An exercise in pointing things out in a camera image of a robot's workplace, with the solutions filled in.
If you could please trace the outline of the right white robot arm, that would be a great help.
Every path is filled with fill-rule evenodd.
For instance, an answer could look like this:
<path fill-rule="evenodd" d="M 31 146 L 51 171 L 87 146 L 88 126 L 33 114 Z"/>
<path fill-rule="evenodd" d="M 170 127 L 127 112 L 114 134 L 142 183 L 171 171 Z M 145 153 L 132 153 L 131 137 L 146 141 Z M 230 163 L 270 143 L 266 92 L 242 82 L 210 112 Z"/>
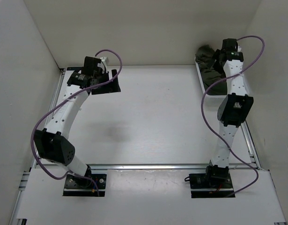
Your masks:
<path fill-rule="evenodd" d="M 234 38 L 222 41 L 222 48 L 216 50 L 208 63 L 209 68 L 224 72 L 227 80 L 227 95 L 217 112 L 219 121 L 219 138 L 206 169 L 204 182 L 209 187 L 217 187 L 228 180 L 229 175 L 229 148 L 232 146 L 234 136 L 245 121 L 252 105 L 253 97 L 248 96 L 244 77 L 238 75 L 243 69 L 243 53 L 238 51 L 238 43 Z"/>

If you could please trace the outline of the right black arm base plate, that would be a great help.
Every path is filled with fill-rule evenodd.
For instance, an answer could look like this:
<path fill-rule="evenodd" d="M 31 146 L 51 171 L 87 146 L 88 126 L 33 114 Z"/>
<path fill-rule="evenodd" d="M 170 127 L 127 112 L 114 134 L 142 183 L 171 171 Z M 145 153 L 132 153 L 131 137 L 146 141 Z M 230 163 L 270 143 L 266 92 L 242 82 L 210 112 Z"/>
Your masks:
<path fill-rule="evenodd" d="M 211 184 L 204 173 L 190 173 L 185 182 L 190 183 L 191 198 L 235 198 L 230 174 L 226 181 L 216 181 Z"/>

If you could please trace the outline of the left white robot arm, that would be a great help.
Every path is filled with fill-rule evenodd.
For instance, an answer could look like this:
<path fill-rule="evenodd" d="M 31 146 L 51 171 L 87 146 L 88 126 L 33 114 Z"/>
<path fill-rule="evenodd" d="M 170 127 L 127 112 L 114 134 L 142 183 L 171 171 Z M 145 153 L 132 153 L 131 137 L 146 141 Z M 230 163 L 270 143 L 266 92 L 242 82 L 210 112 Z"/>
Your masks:
<path fill-rule="evenodd" d="M 68 140 L 69 133 L 81 106 L 90 95 L 121 91 L 118 83 L 120 70 L 108 71 L 108 61 L 107 57 L 85 57 L 83 66 L 71 73 L 62 102 L 48 112 L 51 120 L 43 129 L 35 125 L 31 135 L 32 152 L 41 168 L 52 176 L 41 160 L 55 163 L 75 175 L 82 188 L 90 186 L 92 176 L 89 166 L 76 156 L 75 147 Z"/>

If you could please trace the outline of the olive green shorts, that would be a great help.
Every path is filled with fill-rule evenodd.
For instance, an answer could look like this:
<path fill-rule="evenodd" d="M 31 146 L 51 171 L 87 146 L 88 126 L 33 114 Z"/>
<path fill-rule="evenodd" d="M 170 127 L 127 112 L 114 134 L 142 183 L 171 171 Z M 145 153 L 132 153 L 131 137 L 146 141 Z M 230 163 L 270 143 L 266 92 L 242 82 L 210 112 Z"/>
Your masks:
<path fill-rule="evenodd" d="M 195 61 L 199 65 L 205 89 L 211 86 L 214 82 L 226 77 L 223 70 L 214 70 L 213 67 L 208 66 L 208 64 L 212 62 L 212 56 L 214 53 L 215 51 L 212 47 L 209 45 L 203 45 L 195 54 Z M 209 95 L 227 95 L 226 81 L 218 83 L 212 87 L 208 93 Z"/>

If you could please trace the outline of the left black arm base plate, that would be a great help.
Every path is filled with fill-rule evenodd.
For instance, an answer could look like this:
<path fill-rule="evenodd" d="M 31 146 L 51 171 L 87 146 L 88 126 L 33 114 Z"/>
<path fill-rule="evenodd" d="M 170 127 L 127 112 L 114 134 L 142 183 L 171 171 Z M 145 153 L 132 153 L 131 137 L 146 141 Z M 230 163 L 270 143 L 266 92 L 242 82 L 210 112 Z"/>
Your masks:
<path fill-rule="evenodd" d="M 91 174 L 91 178 L 97 184 L 98 192 L 90 180 L 69 174 L 65 179 L 63 196 L 104 197 L 107 174 Z"/>

